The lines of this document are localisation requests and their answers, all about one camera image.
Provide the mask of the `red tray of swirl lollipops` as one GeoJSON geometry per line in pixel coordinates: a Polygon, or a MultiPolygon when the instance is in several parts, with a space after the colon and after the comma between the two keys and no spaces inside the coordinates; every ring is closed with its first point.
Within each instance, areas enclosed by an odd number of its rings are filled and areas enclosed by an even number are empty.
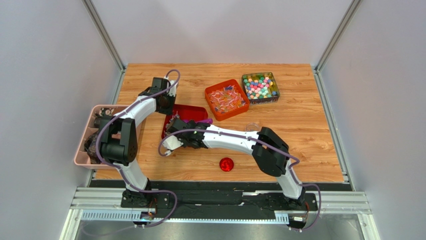
{"type": "Polygon", "coordinates": [[[196,122],[209,119],[209,114],[204,107],[184,105],[184,104],[175,104],[172,109],[172,114],[166,115],[161,138],[163,139],[166,135],[167,125],[172,121],[172,118],[176,115],[179,116],[183,121],[194,120],[196,122]]]}

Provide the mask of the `purple plastic scoop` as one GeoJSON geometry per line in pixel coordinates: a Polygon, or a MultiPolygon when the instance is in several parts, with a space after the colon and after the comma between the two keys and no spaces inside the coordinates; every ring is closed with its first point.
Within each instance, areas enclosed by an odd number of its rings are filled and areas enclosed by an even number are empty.
{"type": "Polygon", "coordinates": [[[199,123],[212,124],[213,123],[213,119],[212,118],[207,118],[207,119],[199,120],[198,122],[199,123]]]}

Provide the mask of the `clear plastic jar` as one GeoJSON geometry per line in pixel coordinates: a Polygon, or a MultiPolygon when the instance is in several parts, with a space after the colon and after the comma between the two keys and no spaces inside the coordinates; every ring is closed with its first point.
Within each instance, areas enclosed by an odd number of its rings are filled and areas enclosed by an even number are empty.
{"type": "Polygon", "coordinates": [[[258,132],[260,129],[261,127],[255,122],[250,122],[245,126],[246,132],[258,132]]]}

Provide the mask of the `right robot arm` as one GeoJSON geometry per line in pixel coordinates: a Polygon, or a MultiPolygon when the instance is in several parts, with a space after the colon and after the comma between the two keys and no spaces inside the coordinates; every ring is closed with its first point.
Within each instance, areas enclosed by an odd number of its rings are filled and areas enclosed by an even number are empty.
{"type": "Polygon", "coordinates": [[[237,131],[175,118],[166,127],[160,146],[165,148],[164,157],[187,147],[227,149],[250,155],[264,174],[276,178],[286,201],[300,206],[305,200],[306,189],[292,169],[299,160],[290,155],[288,144],[268,127],[259,131],[237,131]]]}

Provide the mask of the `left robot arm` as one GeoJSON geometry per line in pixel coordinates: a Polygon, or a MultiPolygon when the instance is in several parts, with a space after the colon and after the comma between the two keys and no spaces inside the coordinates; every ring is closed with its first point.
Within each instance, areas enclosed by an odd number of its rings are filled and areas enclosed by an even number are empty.
{"type": "Polygon", "coordinates": [[[155,77],[151,86],[141,92],[131,105],[100,121],[96,154],[103,163],[120,173],[126,184],[123,197],[128,201],[141,202],[145,206],[152,200],[150,180],[142,173],[137,161],[137,127],[152,113],[172,113],[177,85],[177,80],[169,80],[167,76],[155,77]]]}

